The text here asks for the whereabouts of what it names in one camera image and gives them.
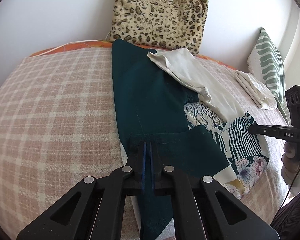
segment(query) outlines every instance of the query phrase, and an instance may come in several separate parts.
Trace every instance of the black cable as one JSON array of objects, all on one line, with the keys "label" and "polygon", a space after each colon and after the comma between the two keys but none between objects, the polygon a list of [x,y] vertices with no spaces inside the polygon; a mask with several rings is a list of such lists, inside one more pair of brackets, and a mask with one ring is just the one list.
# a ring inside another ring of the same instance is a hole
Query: black cable
[{"label": "black cable", "polygon": [[288,195],[289,195],[289,193],[290,193],[290,190],[291,190],[291,188],[292,188],[292,185],[293,185],[294,181],[296,180],[297,176],[299,175],[299,173],[300,173],[300,168],[299,168],[299,170],[297,171],[296,175],[294,176],[294,178],[293,178],[293,180],[292,180],[292,182],[291,182],[291,185],[290,185],[290,187],[289,187],[288,193],[287,193],[286,197],[284,198],[284,200],[283,200],[283,202],[282,202],[282,204],[281,204],[279,210],[277,211],[277,213],[275,214],[274,217],[276,217],[276,215],[279,213],[280,209],[282,208],[284,202],[286,201],[286,199],[287,199],[287,197],[288,197]]}]

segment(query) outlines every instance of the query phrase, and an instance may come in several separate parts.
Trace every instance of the green and white striped pillow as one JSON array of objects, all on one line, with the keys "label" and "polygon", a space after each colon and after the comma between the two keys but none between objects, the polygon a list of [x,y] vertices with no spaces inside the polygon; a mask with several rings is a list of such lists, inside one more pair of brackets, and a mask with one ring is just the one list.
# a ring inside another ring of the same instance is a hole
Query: green and white striped pillow
[{"label": "green and white striped pillow", "polygon": [[290,125],[290,113],[287,107],[285,92],[284,67],[281,54],[272,43],[264,28],[248,57],[248,69],[255,78],[267,86],[274,94],[278,109]]}]

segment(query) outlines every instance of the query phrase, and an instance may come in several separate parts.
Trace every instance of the white cord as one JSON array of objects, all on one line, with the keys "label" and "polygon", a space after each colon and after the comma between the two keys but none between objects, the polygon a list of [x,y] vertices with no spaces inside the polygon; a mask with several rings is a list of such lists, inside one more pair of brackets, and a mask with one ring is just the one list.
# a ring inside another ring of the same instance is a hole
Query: white cord
[{"label": "white cord", "polygon": [[52,52],[52,51],[54,51],[54,50],[56,50],[56,49],[59,49],[59,48],[61,48],[61,47],[63,47],[63,46],[66,46],[66,45],[68,45],[68,44],[79,43],[79,42],[88,42],[88,41],[73,41],[73,42],[69,42],[69,43],[63,44],[63,45],[61,45],[61,46],[59,46],[59,47],[56,47],[56,48],[50,49],[50,50],[48,50],[48,51],[46,51],[46,52],[43,52],[43,53],[41,53],[41,54],[39,54],[39,55],[35,55],[35,56],[33,56],[33,57],[42,56],[42,55],[44,55],[44,54],[47,54],[47,53],[49,53],[49,52]]}]

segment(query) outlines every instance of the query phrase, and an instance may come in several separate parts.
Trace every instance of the triangular cutout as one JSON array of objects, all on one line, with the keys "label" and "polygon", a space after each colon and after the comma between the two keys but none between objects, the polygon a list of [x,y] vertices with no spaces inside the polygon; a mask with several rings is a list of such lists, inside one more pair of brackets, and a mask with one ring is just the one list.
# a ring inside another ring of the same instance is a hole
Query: triangular cutout
[{"label": "triangular cutout", "polygon": [[238,208],[222,192],[217,191],[216,197],[229,225],[234,225],[247,218],[247,214]]},{"label": "triangular cutout", "polygon": [[59,223],[60,225],[67,226],[72,217],[75,207],[81,197],[81,192],[75,193],[66,203],[64,203],[50,219]]}]

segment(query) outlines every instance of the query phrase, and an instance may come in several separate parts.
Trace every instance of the dark green garment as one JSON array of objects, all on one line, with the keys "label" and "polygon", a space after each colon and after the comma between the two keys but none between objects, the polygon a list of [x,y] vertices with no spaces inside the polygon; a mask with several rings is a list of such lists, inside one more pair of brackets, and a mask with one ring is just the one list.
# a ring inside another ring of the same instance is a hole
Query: dark green garment
[{"label": "dark green garment", "polygon": [[[139,141],[152,141],[165,165],[197,177],[215,175],[229,163],[204,126],[188,129],[184,113],[184,104],[197,102],[198,94],[155,65],[148,51],[156,53],[123,40],[112,45],[114,105],[127,155]],[[170,197],[152,192],[149,158],[147,151],[145,194],[138,197],[142,240],[155,240],[173,217]]]}]

